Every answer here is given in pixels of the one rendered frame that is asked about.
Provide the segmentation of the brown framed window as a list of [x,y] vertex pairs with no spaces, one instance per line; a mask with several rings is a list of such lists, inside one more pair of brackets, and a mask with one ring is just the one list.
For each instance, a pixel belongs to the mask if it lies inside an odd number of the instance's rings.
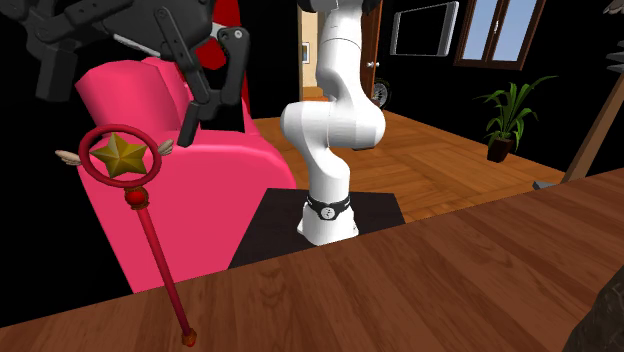
[[521,71],[546,0],[467,0],[455,66]]

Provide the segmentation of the brown wooden door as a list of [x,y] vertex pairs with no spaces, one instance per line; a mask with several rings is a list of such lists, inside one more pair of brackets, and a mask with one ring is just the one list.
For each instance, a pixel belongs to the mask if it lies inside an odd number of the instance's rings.
[[382,7],[383,0],[363,1],[360,80],[369,98],[373,96]]

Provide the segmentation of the black spoked wheel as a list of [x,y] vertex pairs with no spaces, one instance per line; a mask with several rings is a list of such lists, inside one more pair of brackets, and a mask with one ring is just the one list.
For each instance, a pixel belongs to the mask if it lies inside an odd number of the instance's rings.
[[387,80],[376,78],[373,85],[372,101],[384,109],[391,99],[391,86]]

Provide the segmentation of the slanted wooden post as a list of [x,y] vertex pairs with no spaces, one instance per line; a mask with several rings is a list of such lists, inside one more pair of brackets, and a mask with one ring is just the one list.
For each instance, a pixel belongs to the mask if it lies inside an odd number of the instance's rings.
[[564,177],[561,179],[561,183],[578,180],[587,175],[623,102],[624,73],[619,75],[601,111],[589,129]]

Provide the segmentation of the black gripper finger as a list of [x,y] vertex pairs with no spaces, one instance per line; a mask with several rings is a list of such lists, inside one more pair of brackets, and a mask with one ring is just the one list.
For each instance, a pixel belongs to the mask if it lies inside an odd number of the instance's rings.
[[223,87],[213,90],[195,52],[187,47],[172,13],[166,7],[160,7],[154,16],[194,98],[188,104],[177,139],[179,146],[188,147],[193,143],[201,122],[213,120],[221,106],[236,105],[241,100],[250,36],[242,27],[218,30],[216,38],[227,57],[227,75]]
[[48,102],[69,99],[77,64],[72,37],[88,28],[94,19],[81,11],[50,16],[29,11],[25,19],[26,49],[40,61],[36,96]]

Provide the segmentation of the black robot stand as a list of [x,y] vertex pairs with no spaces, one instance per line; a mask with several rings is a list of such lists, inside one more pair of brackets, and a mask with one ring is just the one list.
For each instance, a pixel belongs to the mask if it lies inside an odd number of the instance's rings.
[[[229,269],[313,248],[296,229],[307,193],[302,189],[267,189]],[[351,200],[360,234],[405,223],[393,193],[352,192]]]

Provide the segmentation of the green potted plant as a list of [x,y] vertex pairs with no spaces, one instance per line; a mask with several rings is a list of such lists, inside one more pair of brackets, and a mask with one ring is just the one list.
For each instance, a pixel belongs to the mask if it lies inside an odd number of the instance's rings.
[[512,148],[518,149],[525,130],[524,118],[532,115],[538,119],[535,111],[523,106],[524,101],[540,83],[549,79],[553,79],[553,76],[538,78],[533,83],[525,83],[521,87],[510,82],[508,89],[499,89],[478,96],[484,103],[494,102],[494,108],[498,110],[498,116],[490,119],[486,126],[488,161],[500,163],[505,160]]

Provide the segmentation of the dark rock-like object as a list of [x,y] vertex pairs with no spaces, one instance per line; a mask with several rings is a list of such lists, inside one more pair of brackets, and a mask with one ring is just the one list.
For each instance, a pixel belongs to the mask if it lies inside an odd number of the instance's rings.
[[624,272],[616,273],[600,290],[562,352],[624,352]]

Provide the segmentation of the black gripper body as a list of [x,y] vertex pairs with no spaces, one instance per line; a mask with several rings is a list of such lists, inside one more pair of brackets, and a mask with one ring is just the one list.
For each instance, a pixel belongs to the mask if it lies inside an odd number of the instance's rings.
[[58,0],[0,0],[0,13],[21,23],[27,48],[69,52],[106,37],[165,61],[180,61],[207,40],[216,0],[79,0],[55,14]]

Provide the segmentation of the red star wand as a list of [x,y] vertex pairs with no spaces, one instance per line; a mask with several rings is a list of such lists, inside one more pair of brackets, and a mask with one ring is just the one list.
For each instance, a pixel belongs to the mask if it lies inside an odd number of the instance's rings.
[[145,185],[161,169],[159,146],[135,127],[108,124],[89,131],[76,153],[57,150],[55,154],[68,165],[82,166],[96,181],[124,191],[124,200],[138,216],[179,322],[181,343],[194,346],[197,333],[189,325],[148,209],[149,193]]

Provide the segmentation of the pink sofa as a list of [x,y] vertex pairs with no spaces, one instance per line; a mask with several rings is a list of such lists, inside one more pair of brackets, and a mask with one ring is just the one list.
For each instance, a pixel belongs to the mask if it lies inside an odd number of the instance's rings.
[[[109,62],[75,85],[97,125],[125,124],[161,144],[179,134],[192,95],[171,62]],[[200,130],[174,147],[145,188],[151,219],[177,282],[228,268],[269,188],[296,182],[279,152],[250,116],[244,132]],[[78,171],[85,191],[133,292],[163,284],[137,214],[121,189]]]

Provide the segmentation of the wall television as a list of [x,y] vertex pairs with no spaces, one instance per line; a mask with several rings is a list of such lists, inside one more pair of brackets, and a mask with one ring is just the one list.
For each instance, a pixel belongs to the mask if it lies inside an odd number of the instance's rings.
[[393,18],[390,54],[446,57],[459,9],[458,1],[397,12]]

